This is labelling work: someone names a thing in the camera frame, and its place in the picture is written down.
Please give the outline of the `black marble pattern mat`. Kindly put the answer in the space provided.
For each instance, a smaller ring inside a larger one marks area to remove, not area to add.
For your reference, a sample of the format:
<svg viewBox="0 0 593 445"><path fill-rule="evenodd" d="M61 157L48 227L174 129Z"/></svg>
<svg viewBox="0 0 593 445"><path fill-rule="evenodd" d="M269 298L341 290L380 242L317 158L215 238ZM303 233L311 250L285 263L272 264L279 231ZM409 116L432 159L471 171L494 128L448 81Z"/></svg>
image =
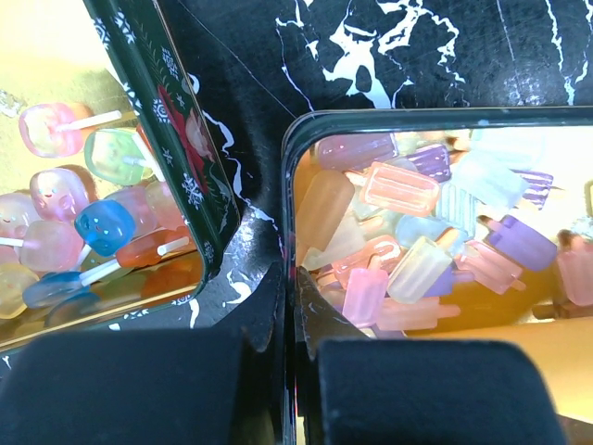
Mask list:
<svg viewBox="0 0 593 445"><path fill-rule="evenodd" d="M313 110L588 106L588 1L165 1L243 220L197 296L114 330L193 329L247 299L280 257L280 157Z"/></svg>

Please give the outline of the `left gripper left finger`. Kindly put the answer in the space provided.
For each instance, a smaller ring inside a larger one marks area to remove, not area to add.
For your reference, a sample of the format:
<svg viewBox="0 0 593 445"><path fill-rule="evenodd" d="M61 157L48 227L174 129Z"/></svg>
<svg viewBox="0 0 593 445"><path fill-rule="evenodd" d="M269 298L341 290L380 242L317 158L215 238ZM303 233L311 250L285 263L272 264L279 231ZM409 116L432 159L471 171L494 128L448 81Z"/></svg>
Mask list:
<svg viewBox="0 0 593 445"><path fill-rule="evenodd" d="M284 275L211 327L40 337L1 384L5 444L277 444Z"/></svg>

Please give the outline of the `gold tin with lollipops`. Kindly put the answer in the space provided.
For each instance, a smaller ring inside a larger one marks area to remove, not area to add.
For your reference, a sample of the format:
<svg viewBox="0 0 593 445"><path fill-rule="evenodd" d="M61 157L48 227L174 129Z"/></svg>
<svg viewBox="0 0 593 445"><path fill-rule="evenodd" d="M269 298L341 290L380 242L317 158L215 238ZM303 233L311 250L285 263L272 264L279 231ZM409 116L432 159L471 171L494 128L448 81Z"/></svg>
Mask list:
<svg viewBox="0 0 593 445"><path fill-rule="evenodd" d="M192 300L240 223L162 1L1 5L1 351Z"/></svg>

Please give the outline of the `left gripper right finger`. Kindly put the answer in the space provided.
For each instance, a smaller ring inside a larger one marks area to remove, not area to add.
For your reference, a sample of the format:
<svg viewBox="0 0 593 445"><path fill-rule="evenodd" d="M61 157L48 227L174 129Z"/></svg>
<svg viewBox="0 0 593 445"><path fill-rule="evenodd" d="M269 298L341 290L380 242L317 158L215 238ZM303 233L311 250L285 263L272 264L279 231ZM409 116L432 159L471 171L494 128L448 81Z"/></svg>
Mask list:
<svg viewBox="0 0 593 445"><path fill-rule="evenodd" d="M294 271L296 403L310 444L563 444L548 389L516 346L372 339Z"/></svg>

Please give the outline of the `gold tin with gummies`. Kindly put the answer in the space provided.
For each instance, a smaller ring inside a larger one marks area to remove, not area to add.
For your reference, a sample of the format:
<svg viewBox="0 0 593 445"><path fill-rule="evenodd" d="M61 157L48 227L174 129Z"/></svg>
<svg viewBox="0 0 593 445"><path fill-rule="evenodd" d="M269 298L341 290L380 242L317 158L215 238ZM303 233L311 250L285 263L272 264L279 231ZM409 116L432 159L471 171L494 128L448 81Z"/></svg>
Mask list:
<svg viewBox="0 0 593 445"><path fill-rule="evenodd" d="M510 343L592 440L592 110L315 111L283 140L286 270L372 339Z"/></svg>

